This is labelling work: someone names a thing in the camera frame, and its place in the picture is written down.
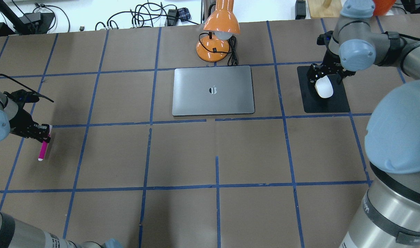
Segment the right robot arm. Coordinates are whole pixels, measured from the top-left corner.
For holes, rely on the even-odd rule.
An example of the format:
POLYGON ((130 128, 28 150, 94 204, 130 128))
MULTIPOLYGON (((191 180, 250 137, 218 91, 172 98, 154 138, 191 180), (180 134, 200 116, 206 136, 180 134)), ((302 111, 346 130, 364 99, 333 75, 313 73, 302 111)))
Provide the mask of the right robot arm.
POLYGON ((347 0, 335 29, 318 37, 327 51, 307 77, 347 77, 372 65, 395 66, 413 78, 387 94, 366 127, 365 151, 375 175, 341 248, 420 246, 420 38, 373 33, 372 0, 347 0))

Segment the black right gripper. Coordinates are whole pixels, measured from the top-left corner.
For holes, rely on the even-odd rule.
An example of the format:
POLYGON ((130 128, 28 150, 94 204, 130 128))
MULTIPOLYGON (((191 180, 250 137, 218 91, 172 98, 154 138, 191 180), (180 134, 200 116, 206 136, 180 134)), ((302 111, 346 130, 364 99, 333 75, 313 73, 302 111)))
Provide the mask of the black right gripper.
POLYGON ((355 72, 344 69, 340 57, 333 52, 330 45, 335 46, 338 43, 333 38, 333 32, 326 32, 317 38, 318 45, 325 45, 326 52, 321 64, 312 63, 307 72, 307 79, 310 83, 316 83, 317 80, 327 75, 339 75, 341 78, 354 76, 355 72))

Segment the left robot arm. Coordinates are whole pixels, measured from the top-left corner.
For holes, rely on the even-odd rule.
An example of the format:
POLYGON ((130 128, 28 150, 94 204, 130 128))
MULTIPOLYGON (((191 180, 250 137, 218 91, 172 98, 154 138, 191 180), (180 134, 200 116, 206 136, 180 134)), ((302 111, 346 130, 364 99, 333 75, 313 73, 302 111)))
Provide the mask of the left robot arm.
MULTIPOLYGON (((0 141, 11 132, 10 120, 20 113, 17 103, 0 91, 0 141)), ((104 244, 86 241, 77 244, 24 223, 12 216, 0 212, 0 248, 122 248, 115 239, 104 244)))

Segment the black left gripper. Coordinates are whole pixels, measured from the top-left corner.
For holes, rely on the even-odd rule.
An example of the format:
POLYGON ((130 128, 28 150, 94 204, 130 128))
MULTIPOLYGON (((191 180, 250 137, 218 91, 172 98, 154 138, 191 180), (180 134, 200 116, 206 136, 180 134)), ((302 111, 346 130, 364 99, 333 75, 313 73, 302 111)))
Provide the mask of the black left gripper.
POLYGON ((4 91, 3 93, 8 99, 14 102, 17 112, 14 117, 10 119, 10 133, 24 137, 32 138, 40 143, 50 143, 52 125, 34 122, 31 114, 24 110, 26 103, 36 103, 39 101, 37 93, 32 91, 18 90, 12 93, 4 91))

